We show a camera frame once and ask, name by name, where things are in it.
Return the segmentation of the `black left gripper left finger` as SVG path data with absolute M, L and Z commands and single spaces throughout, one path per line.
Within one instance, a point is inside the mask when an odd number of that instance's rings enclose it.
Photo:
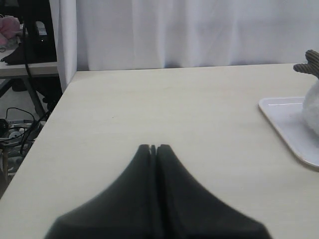
M 154 239 L 155 147 L 142 144 L 103 192 L 58 217 L 47 239 Z

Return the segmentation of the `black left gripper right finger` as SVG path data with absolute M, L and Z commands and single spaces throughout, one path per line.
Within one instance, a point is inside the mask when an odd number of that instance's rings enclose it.
M 156 170 L 167 239 L 269 239 L 257 220 L 225 204 L 183 166 L 173 149 L 157 149 Z

